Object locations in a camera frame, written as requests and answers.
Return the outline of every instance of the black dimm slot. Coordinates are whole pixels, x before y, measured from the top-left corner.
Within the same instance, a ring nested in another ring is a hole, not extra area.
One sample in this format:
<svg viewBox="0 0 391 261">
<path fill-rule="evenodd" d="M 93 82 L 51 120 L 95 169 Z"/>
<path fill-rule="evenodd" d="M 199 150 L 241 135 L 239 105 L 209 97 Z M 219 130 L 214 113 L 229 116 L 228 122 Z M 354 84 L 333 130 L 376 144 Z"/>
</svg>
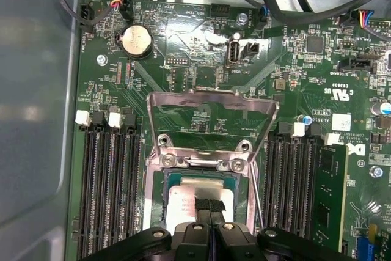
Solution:
<svg viewBox="0 0 391 261">
<path fill-rule="evenodd" d="M 287 217 L 287 212 L 285 211 L 286 206 L 286 195 L 287 195 L 287 181 L 288 177 L 291 175 L 288 173 L 288 159 L 289 159 L 289 144 L 284 145 L 283 149 L 283 162 L 282 162 L 282 169 L 281 169 L 281 185 L 280 185 L 280 205 L 279 205 L 279 211 L 280 211 L 280 217 L 279 222 L 277 224 L 278 228 L 284 228 L 285 225 L 285 218 Z"/>
<path fill-rule="evenodd" d="M 111 244 L 111 204 L 112 204 L 112 182 L 114 181 L 113 168 L 117 157 L 116 134 L 110 134 L 109 160 L 106 173 L 106 199 L 104 208 L 104 234 L 103 247 L 106 248 Z"/>
<path fill-rule="evenodd" d="M 115 206 L 115 203 L 117 202 L 116 199 L 116 181 L 117 181 L 117 173 L 118 173 L 118 153 L 119 153 L 119 136 L 117 133 L 114 133 L 111 135 L 114 137 L 112 139 L 112 157 L 111 157 L 111 175 L 109 186 L 110 186 L 110 221 L 109 221 L 109 246 L 114 244 L 114 231 L 115 231 L 115 216 L 117 213 L 117 207 Z"/>
<path fill-rule="evenodd" d="M 307 210 L 308 206 L 308 195 L 309 195 L 309 180 L 310 180 L 310 170 L 311 166 L 311 145 L 309 142 L 306 142 L 303 147 L 302 158 L 302 181 L 301 181 L 301 189 L 300 189 L 300 199 L 302 200 L 302 204 L 300 206 L 300 212 L 298 217 L 298 234 L 300 237 L 305 238 L 308 237 L 305 234 L 305 228 L 307 227 Z"/>
<path fill-rule="evenodd" d="M 271 199 L 272 199 L 272 185 L 273 185 L 273 174 L 274 168 L 274 140 L 271 139 L 267 146 L 267 157 L 265 166 L 265 180 L 264 180 L 264 196 L 263 196 L 263 211 L 264 211 L 264 222 L 265 226 L 271 226 Z"/>
<path fill-rule="evenodd" d="M 294 185 L 294 198 L 293 198 L 293 216 L 292 216 L 292 232 L 299 233 L 299 219 L 301 206 L 305 205 L 304 198 L 301 197 L 301 190 L 305 188 L 305 182 L 303 183 L 303 144 L 300 139 L 295 139 L 294 144 L 296 146 L 296 167 L 295 167 L 295 185 Z"/>
<path fill-rule="evenodd" d="M 90 254 L 90 228 L 91 228 L 91 208 L 92 199 L 91 193 L 93 188 L 93 164 L 95 159 L 95 148 L 97 144 L 98 133 L 94 131 L 90 141 L 90 149 L 88 156 L 88 173 L 86 182 L 86 207 L 85 207 L 85 218 L 84 218 L 84 242 L 82 256 L 87 257 Z"/>
<path fill-rule="evenodd" d="M 128 226 L 128 236 L 132 236 L 135 233 L 135 222 L 136 222 L 136 201 L 137 201 L 137 191 L 139 184 L 139 135 L 133 134 L 131 136 L 131 145 L 130 145 L 130 181 L 128 185 L 128 201 L 130 206 L 129 219 L 131 221 Z"/>
<path fill-rule="evenodd" d="M 87 187 L 88 187 L 88 174 L 89 174 L 89 158 L 90 150 L 93 146 L 93 132 L 85 131 L 84 134 L 84 155 L 82 162 L 82 190 L 80 199 L 80 215 L 79 215 L 79 239 L 78 239 L 78 260 L 84 256 L 84 240 L 87 238 L 87 232 L 84 231 L 86 222 L 86 202 L 87 202 Z"/>
<path fill-rule="evenodd" d="M 106 215 L 106 198 L 108 195 L 108 172 L 109 172 L 109 154 L 110 154 L 110 134 L 106 133 L 104 137 L 104 154 L 100 169 L 100 212 L 99 212 L 99 241 L 98 251 L 103 249 L 104 244 L 104 220 Z"/>
<path fill-rule="evenodd" d="M 128 134 L 123 137 L 123 156 L 122 156 L 122 178 L 121 178 L 121 206 L 120 206 L 120 231 L 119 231 L 119 240 L 122 241 L 126 238 L 126 230 L 128 225 L 127 219 L 127 202 L 126 195 L 127 190 L 125 189 L 126 180 L 129 175 L 129 153 L 130 153 L 130 136 Z"/>
<path fill-rule="evenodd" d="M 119 240 L 120 232 L 120 213 L 121 213 L 121 200 L 122 200 L 122 178 L 123 178 L 123 153 L 124 153 L 124 135 L 118 135 L 118 159 L 115 173 L 115 202 L 114 202 L 114 220 L 113 220 L 113 242 L 116 243 Z"/>
<path fill-rule="evenodd" d="M 280 169 L 283 163 L 283 155 L 284 155 L 284 147 L 285 144 L 282 138 L 276 139 L 276 145 L 274 147 L 274 167 L 272 172 L 273 176 L 273 192 L 272 192 L 272 205 L 271 205 L 271 213 L 272 213 L 272 223 L 271 226 L 277 226 L 278 218 L 280 215 L 280 211 L 278 209 L 280 202 Z"/>
<path fill-rule="evenodd" d="M 287 212 L 284 217 L 285 225 L 284 230 L 291 232 L 292 217 L 293 217 L 293 198 L 294 198 L 294 184 L 295 184 L 295 170 L 296 170 L 296 145 L 290 142 L 289 154 L 288 154 L 288 177 L 286 188 L 286 203 L 285 211 Z"/>
<path fill-rule="evenodd" d="M 308 180 L 308 193 L 307 193 L 307 225 L 305 227 L 305 235 L 308 239 L 311 238 L 311 219 L 313 213 L 313 198 L 315 193 L 315 174 L 316 174 L 316 161 L 317 154 L 319 154 L 319 145 L 316 141 L 310 141 L 308 144 L 308 154 L 309 154 L 309 164 L 310 164 L 310 172 L 309 172 L 309 180 Z"/>
</svg>

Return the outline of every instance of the gray case wall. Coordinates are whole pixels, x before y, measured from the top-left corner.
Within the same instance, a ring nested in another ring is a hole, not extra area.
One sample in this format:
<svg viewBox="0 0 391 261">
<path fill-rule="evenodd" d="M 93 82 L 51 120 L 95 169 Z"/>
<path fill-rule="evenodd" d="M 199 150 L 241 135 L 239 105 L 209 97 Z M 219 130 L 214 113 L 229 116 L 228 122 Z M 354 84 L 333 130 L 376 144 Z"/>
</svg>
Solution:
<svg viewBox="0 0 391 261">
<path fill-rule="evenodd" d="M 309 0 L 316 11 L 346 1 Z M 299 10 L 297 0 L 278 2 Z M 79 32 L 56 0 L 0 7 L 0 256 L 63 260 Z M 379 17 L 390 9 L 389 0 L 365 7 Z"/>
</svg>

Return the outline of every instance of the motherboard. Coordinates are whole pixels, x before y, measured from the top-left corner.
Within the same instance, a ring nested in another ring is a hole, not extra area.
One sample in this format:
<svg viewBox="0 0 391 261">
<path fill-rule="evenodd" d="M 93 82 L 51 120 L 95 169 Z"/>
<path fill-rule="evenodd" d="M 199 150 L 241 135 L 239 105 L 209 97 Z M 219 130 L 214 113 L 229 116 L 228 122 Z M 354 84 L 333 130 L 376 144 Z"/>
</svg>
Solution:
<svg viewBox="0 0 391 261">
<path fill-rule="evenodd" d="M 391 44 L 342 17 L 292 28 L 266 9 L 116 6 L 82 33 L 66 259 L 174 233 L 195 198 L 256 233 L 259 197 L 265 226 L 388 260 L 390 85 Z"/>
</svg>

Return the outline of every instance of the blue component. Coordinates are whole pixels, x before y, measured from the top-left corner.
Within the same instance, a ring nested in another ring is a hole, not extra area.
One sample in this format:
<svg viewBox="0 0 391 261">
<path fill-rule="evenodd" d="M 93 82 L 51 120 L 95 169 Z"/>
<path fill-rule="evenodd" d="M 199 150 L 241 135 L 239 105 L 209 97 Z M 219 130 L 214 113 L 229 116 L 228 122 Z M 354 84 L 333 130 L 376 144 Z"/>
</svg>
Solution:
<svg viewBox="0 0 391 261">
<path fill-rule="evenodd" d="M 391 104 L 388 102 L 381 103 L 380 112 L 381 112 L 381 114 L 383 114 L 385 116 L 391 114 Z"/>
<path fill-rule="evenodd" d="M 310 124 L 313 122 L 313 120 L 312 120 L 312 117 L 310 117 L 310 116 L 305 116 L 305 117 L 303 117 L 302 122 L 303 122 L 305 125 L 310 125 Z"/>
<path fill-rule="evenodd" d="M 358 261 L 375 261 L 374 245 L 366 237 L 359 237 L 356 245 L 356 258 Z"/>
</svg>

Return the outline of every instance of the usb port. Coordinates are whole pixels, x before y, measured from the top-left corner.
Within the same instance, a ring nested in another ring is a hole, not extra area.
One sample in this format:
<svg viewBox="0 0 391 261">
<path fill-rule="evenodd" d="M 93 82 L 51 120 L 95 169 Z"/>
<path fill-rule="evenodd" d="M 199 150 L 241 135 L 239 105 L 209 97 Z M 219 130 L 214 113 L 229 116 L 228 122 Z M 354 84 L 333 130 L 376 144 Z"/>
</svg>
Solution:
<svg viewBox="0 0 391 261">
<path fill-rule="evenodd" d="M 231 64 L 239 61 L 240 44 L 238 41 L 231 41 L 228 45 L 228 61 Z"/>
</svg>

